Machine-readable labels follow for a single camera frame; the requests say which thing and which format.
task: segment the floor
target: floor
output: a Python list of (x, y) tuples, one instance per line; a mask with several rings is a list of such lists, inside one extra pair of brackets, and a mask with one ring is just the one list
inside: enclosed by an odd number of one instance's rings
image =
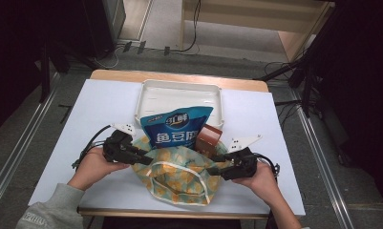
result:
[[(157, 2), (169, 4), (170, 1), (155, 0), (152, 7), (158, 8)], [(148, 22), (152, 21), (152, 16), (149, 15)], [(159, 30), (160, 35), (148, 36), (147, 34), (153, 34), (151, 28), (155, 27), (148, 27), (146, 23), (140, 40), (146, 40), (146, 44), (149, 45), (176, 46), (176, 39), (165, 38), (162, 36), (164, 33), (162, 30)], [(271, 31), (268, 31), (270, 38), (267, 41), (271, 43), (271, 47), (274, 47), (274, 53), (266, 54), (270, 50), (258, 50), (231, 56), (228, 55), (227, 49), (221, 49), (221, 47), (227, 46), (225, 43), (221, 45), (219, 42), (221, 39), (216, 40), (212, 50), (204, 50), (203, 44), (212, 44), (208, 40), (214, 38), (202, 34), (202, 31), (199, 30), (201, 50), (198, 54), (170, 53), (164, 56), (162, 51), (155, 50), (153, 47), (149, 47), (139, 54), (134, 42), (130, 51), (116, 52), (116, 54), (111, 54), (98, 61), (108, 66), (115, 65), (115, 70), (194, 73), (235, 78), (259, 78), (280, 68), (280, 63), (271, 62), (285, 62), (285, 57), (280, 52), (279, 39), (271, 38)], [(234, 31), (227, 33), (228, 40), (234, 38), (231, 34), (235, 34)], [(240, 40), (240, 43), (240, 46), (248, 47), (247, 41)], [(239, 48), (240, 53), (244, 53), (244, 50), (245, 48)], [(91, 75), (90, 70), (75, 62), (74, 59), (71, 59), (71, 64), (69, 73), (55, 74), (52, 100), (47, 107), (43, 108), (44, 114), (38, 118), (31, 138), (21, 147), (22, 156), (19, 161), (16, 161), (19, 166), (15, 168), (15, 171), (9, 171), (13, 172), (13, 176), (9, 180), (7, 189), (3, 190), (4, 192), (1, 194), (0, 228), (13, 228), (27, 208), (34, 186), (40, 179), (58, 136), (63, 130), (69, 107), (74, 106), (84, 81)], [(292, 90), (287, 86), (285, 79), (289, 75), (290, 73), (280, 75), (277, 79), (267, 82), (275, 101), (288, 101), (299, 96), (300, 89)], [(37, 103), (39, 96), (40, 88), (26, 98), (21, 107), (0, 129), (0, 174), (4, 164), (15, 158), (15, 148), (21, 144), (20, 136), (24, 135), (24, 130), (30, 125), (32, 116), (40, 108)], [(284, 111), (279, 117), (280, 125), (284, 127), (283, 134), (307, 212), (307, 215), (301, 218), (303, 225), (311, 229), (383, 228), (383, 200), (375, 189), (372, 178), (360, 168), (347, 168), (340, 165), (328, 129), (317, 115), (312, 114), (307, 119), (297, 108), (284, 108), (283, 106), (277, 108), (279, 113), (283, 109)], [(313, 139), (313, 135), (309, 134), (311, 130), (313, 130), (315, 139)], [(338, 214), (336, 215), (338, 211), (332, 204), (335, 198), (330, 195), (330, 189), (328, 189), (330, 183), (325, 180), (330, 177), (325, 177), (325, 168), (319, 167), (319, 159), (324, 159), (328, 165), (331, 181), (334, 182), (347, 207), (349, 219), (346, 221), (351, 222), (349, 225), (339, 221)], [(90, 224), (90, 219), (85, 218), (84, 226), (87, 227)], [(96, 218), (92, 222), (91, 228), (101, 228), (101, 224), (102, 218)], [(263, 219), (242, 220), (244, 229), (264, 228), (264, 224)]]

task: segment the gray sleeve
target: gray sleeve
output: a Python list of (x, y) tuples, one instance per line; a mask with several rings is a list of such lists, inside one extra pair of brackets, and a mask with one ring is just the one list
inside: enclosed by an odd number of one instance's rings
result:
[(83, 191), (59, 183), (47, 202), (27, 209), (16, 228), (83, 228), (83, 217), (76, 211), (83, 195)]

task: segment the white table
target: white table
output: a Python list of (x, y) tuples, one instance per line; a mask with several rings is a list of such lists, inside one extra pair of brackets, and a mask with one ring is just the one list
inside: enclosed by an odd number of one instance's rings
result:
[[(144, 72), (95, 71), (92, 78), (105, 78), (103, 75), (127, 81), (160, 77), (190, 82), (209, 80), (223, 87), (224, 125), (221, 141), (228, 145), (232, 137), (262, 135), (263, 139), (251, 145), (250, 149), (281, 165), (278, 178), (280, 189), (294, 214), (297, 217), (305, 215), (272, 95), (227, 89), (232, 85), (235, 88), (245, 85), (247, 90), (255, 86), (258, 89), (263, 87), (265, 91), (266, 84), (250, 80)], [(66, 183), (72, 177), (72, 163), (102, 127), (113, 122), (134, 123), (137, 128), (135, 138), (144, 135), (134, 118), (141, 83), (127, 81), (89, 79), (85, 82), (29, 205), (48, 200), (57, 183)], [(104, 140), (112, 131), (107, 130), (97, 140)], [(93, 185), (79, 205), (82, 215), (93, 216), (255, 219), (266, 217), (268, 211), (264, 202), (249, 189), (224, 180), (208, 206), (162, 202), (152, 197), (132, 169), (112, 173)]]

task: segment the snack bag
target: snack bag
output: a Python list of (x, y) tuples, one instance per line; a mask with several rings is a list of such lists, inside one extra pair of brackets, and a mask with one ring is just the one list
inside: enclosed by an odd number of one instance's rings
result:
[[(142, 150), (151, 150), (146, 136), (133, 144)], [(226, 152), (226, 147), (219, 142), (217, 153)], [(222, 169), (230, 163), (213, 162), (206, 156), (182, 146), (155, 149), (146, 156), (153, 158), (149, 165), (137, 163), (132, 165), (132, 168), (147, 190), (155, 198), (182, 205), (209, 204), (219, 188), (221, 177), (209, 175), (206, 169)]]
[(149, 137), (152, 149), (173, 146), (193, 149), (196, 137), (212, 110), (212, 107), (180, 108), (166, 114), (143, 117), (140, 125)]

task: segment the gray floor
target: gray floor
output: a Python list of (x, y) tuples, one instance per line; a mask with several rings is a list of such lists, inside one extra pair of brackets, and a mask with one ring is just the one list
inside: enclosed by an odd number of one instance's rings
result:
[[(181, 55), (146, 51), (137, 54), (137, 48), (119, 56), (117, 70), (141, 70), (168, 73), (195, 73), (236, 78), (251, 78), (264, 75), (266, 63), (241, 59), (229, 59), (203, 55)], [(82, 84), (91, 74), (79, 63), (68, 74), (61, 76), (54, 100), (37, 129), (21, 164), (0, 201), (0, 228), (13, 228), (27, 208), (27, 203), (52, 153), (53, 147), (63, 129), (61, 122), (66, 108), (73, 106)], [(270, 72), (279, 66), (271, 65)], [(291, 90), (285, 83), (268, 83), (275, 101), (291, 100)], [(3, 125), (0, 130), (0, 170), (11, 153), (18, 137), (27, 125), (39, 98), (39, 89), (28, 97), (24, 104)], [(341, 166), (336, 151), (323, 123), (313, 115), (310, 119), (324, 149), (329, 166), (344, 196), (355, 228), (383, 228), (383, 201), (376, 191), (372, 178), (358, 168)], [(325, 188), (308, 138), (298, 114), (287, 119), (284, 127), (288, 151), (300, 187), (307, 215), (301, 218), (304, 226), (310, 228), (340, 228), (330, 197)], [(92, 228), (100, 228), (102, 218), (96, 218)], [(264, 221), (243, 220), (244, 229), (264, 228)]]

